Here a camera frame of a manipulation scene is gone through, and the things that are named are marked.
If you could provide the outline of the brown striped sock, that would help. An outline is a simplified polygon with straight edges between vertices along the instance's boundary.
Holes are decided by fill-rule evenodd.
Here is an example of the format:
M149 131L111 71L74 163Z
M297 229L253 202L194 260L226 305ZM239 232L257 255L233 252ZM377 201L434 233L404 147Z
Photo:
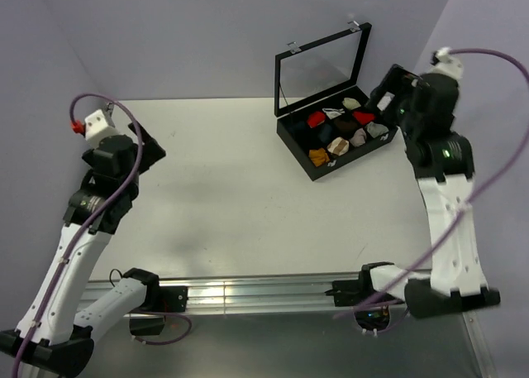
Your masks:
M341 136L335 138L326 147L327 152L333 157L343 156L349 149L350 142Z

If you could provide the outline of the mustard yellow sock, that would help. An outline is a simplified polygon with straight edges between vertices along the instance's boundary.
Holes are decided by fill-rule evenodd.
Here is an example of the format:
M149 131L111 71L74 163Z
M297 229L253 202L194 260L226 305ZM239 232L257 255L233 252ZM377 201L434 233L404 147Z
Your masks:
M326 153L326 150L324 148L319 148L316 150L311 149L308 152L308 157L315 167L326 165L327 163L331 161L329 155Z

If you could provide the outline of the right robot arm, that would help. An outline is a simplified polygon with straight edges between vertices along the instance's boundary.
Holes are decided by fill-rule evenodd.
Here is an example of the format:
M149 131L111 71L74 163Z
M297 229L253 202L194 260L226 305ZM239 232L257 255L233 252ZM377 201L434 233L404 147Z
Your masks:
M393 65L367 106L397 126L426 208L431 249L408 268L379 262L359 274L356 307L388 296L414 318L431 318L500 305L480 265L469 198L474 158L469 140L452 128L460 96L460 64L437 64L415 75Z

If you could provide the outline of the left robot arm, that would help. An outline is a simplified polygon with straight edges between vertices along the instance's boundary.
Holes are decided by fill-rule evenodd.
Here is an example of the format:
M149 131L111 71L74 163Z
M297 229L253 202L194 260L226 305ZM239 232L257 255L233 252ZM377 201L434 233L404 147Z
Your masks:
M69 200L45 280L24 318L1 333L1 351L17 365L76 377L96 342L123 315L151 311L161 303L158 275L131 268L115 289L78 309L94 266L139 194L140 175L166 155L141 125L128 127L136 141L111 130L83 153L89 170Z

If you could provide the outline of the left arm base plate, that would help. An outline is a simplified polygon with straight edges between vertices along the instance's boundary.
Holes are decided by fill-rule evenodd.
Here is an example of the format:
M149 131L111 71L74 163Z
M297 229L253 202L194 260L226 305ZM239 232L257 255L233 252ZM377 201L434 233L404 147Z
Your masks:
M170 313L183 313L187 308L188 287L184 285L162 286L158 305L160 311Z

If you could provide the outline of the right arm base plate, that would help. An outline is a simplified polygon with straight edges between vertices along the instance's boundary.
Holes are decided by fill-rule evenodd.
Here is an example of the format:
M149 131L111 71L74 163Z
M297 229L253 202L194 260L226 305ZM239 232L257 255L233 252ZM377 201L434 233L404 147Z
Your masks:
M358 280L335 280L326 296L333 298L337 308L355 306L367 297Z

